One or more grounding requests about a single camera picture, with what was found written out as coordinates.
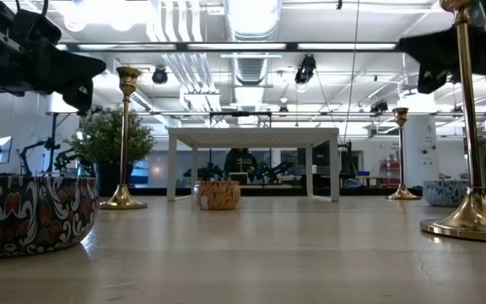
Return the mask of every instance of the pillar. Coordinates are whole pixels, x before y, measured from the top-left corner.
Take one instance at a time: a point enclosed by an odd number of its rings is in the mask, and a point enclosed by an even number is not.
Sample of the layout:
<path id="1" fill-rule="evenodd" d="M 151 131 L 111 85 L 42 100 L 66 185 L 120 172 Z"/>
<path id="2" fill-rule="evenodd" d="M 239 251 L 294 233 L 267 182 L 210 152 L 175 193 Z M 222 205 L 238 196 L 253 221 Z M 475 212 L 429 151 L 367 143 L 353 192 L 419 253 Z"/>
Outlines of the pillar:
<path id="1" fill-rule="evenodd" d="M 438 180 L 435 118 L 432 116 L 411 116 L 408 113 L 404 130 L 406 186 L 423 186 L 424 181 Z"/>

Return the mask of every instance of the potted plant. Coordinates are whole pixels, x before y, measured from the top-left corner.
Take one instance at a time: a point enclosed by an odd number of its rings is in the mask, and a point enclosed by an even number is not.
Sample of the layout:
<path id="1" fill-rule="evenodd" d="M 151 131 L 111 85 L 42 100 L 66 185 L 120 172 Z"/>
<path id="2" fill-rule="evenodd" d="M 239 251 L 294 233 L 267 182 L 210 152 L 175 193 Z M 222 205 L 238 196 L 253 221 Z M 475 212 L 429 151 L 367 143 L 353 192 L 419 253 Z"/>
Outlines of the potted plant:
<path id="1" fill-rule="evenodd" d="M 101 197 L 111 196 L 119 183 L 122 116 L 121 108 L 90 113 L 80 118 L 77 133 L 64 140 L 78 155 L 94 164 L 97 188 Z M 151 128 L 141 122 L 142 118 L 135 111 L 129 113 L 127 182 L 130 180 L 134 163 L 146 158 L 155 144 Z"/>

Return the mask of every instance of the ventilation duct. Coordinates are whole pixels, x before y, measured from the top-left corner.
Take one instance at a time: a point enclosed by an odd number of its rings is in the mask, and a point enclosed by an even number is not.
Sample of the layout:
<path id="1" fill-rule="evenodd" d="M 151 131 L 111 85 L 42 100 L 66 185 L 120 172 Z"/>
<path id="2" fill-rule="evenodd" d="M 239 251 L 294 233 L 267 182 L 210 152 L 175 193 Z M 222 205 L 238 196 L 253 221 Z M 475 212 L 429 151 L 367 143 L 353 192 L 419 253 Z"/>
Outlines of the ventilation duct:
<path id="1" fill-rule="evenodd" d="M 224 0 L 229 38 L 242 42 L 273 41 L 282 5 L 282 0 Z M 268 64 L 267 59 L 233 59 L 235 80 L 242 85 L 258 86 L 266 78 Z M 243 94 L 238 94 L 238 89 L 235 89 L 235 95 Z"/>

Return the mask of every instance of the ceiling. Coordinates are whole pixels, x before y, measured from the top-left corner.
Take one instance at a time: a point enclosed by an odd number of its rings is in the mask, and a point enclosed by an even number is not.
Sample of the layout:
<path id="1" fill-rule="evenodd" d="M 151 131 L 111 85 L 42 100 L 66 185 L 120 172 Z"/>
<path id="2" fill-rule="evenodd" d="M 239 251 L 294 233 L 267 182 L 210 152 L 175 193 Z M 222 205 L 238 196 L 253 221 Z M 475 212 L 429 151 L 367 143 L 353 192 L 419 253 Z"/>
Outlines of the ceiling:
<path id="1" fill-rule="evenodd" d="M 147 35 L 146 23 L 154 22 L 154 9 L 149 0 L 110 0 L 117 3 L 117 9 L 112 5 L 97 5 L 95 10 L 82 14 L 78 19 L 86 20 L 87 26 L 80 31 L 70 30 L 65 23 L 65 16 L 72 15 L 69 9 L 71 1 L 51 0 L 48 18 L 63 31 L 62 43 L 106 43 L 106 42 L 151 42 Z M 10 8 L 15 9 L 14 0 L 4 1 Z M 22 1 L 25 9 L 41 9 L 42 1 Z M 407 35 L 418 35 L 451 27 L 452 15 L 443 12 L 434 0 L 354 0 L 343 1 L 343 7 L 336 9 L 337 2 L 311 0 L 283 0 L 283 6 L 278 23 L 276 41 L 305 41 L 305 42 L 397 42 Z M 175 0 L 175 31 L 178 31 L 178 3 Z M 187 9 L 191 9 L 191 2 L 187 2 Z M 200 30 L 205 41 L 227 41 L 225 14 L 222 0 L 199 1 Z M 163 6 L 163 21 L 166 19 L 165 3 Z M 252 18 L 249 10 L 249 22 L 257 22 Z M 111 23 L 115 20 L 130 21 L 130 30 L 114 30 Z M 190 17 L 187 30 L 191 31 Z M 144 71 L 138 87 L 140 93 L 154 106 L 155 111 L 190 111 L 181 102 L 181 84 L 168 68 L 168 82 L 154 84 L 151 76 L 154 67 L 166 65 L 161 53 L 129 53 L 91 52 L 88 56 L 100 57 L 106 60 L 109 67 L 113 62 L 140 68 Z M 286 105 L 290 112 L 305 111 L 337 111 L 359 112 L 369 111 L 370 106 L 378 100 L 385 100 L 392 109 L 399 102 L 399 93 L 406 90 L 399 89 L 399 84 L 415 84 L 417 80 L 418 64 L 409 56 L 402 53 L 369 53 L 369 52 L 336 52 L 315 54 L 317 70 L 315 76 L 307 85 L 306 90 L 297 92 L 294 84 L 294 71 L 300 65 L 305 55 L 300 53 L 279 53 L 279 58 L 269 59 L 267 77 L 263 86 L 264 93 L 260 103 L 254 105 L 256 111 L 278 111 L 283 104 L 281 98 L 286 98 Z M 221 58 L 219 53 L 209 53 L 207 63 L 211 71 L 216 89 L 220 93 L 219 105 L 223 111 L 242 109 L 235 98 L 235 81 L 229 59 Z M 484 78 L 474 75 L 474 90 L 479 100 L 477 111 L 486 112 L 486 82 Z M 114 106 L 120 103 L 121 93 L 117 88 L 115 75 L 99 76 L 95 80 L 95 103 L 102 106 Z M 414 105 L 411 101 L 402 99 L 403 106 L 417 106 L 418 111 L 449 112 L 455 105 L 462 104 L 460 85 L 447 84 L 434 93 L 435 105 L 429 103 L 426 110 L 421 105 Z M 155 126 L 155 132 L 164 133 L 162 120 L 144 116 L 146 123 Z M 200 117 L 192 119 L 172 117 L 181 121 L 182 126 L 208 125 Z M 275 117 L 276 127 L 293 127 L 292 122 L 304 122 L 309 127 L 329 127 L 330 116 L 296 116 L 286 115 Z M 346 119 L 338 117 L 340 122 Z M 451 117 L 437 118 L 440 123 L 451 121 Z M 372 128 L 375 118 L 350 117 L 347 132 L 359 133 L 362 128 Z M 238 127 L 241 120 L 226 119 L 231 127 Z M 382 123 L 382 126 L 394 126 L 394 122 Z M 462 126 L 462 122 L 448 123 L 440 128 Z"/>

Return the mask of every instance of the green plant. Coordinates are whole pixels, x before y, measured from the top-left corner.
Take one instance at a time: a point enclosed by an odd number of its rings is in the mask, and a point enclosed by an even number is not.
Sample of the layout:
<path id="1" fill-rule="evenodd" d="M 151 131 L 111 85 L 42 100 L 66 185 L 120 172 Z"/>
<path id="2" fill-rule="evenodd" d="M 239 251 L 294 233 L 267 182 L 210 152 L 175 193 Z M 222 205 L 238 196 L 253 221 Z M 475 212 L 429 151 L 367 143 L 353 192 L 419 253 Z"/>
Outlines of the green plant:
<path id="1" fill-rule="evenodd" d="M 80 118 L 81 138 L 74 134 L 63 142 L 69 144 L 86 160 L 93 163 L 117 163 L 121 157 L 123 110 L 108 109 Z M 144 159 L 154 147 L 151 128 L 144 126 L 135 111 L 129 113 L 127 162 Z"/>

